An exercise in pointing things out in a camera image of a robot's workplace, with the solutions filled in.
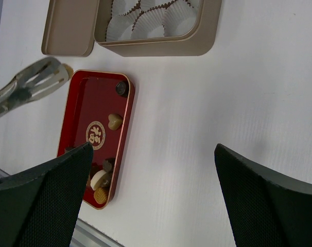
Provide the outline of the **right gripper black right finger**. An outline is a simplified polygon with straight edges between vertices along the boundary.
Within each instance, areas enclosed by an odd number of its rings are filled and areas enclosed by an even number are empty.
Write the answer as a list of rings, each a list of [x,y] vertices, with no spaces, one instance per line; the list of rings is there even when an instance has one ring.
[[[214,157],[236,246],[312,246],[312,184],[222,144]]]

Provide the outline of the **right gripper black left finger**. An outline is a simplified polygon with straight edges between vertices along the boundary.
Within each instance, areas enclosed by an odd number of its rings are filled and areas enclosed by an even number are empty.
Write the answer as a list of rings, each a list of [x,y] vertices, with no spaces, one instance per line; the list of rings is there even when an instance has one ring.
[[[92,159],[85,143],[0,178],[0,246],[69,246]]]

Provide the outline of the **metal serving tongs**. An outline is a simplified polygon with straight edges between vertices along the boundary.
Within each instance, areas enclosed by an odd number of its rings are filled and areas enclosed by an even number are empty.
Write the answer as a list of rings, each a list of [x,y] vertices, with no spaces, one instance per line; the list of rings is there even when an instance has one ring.
[[[44,57],[18,72],[0,89],[0,118],[55,92],[71,78],[58,59]]]

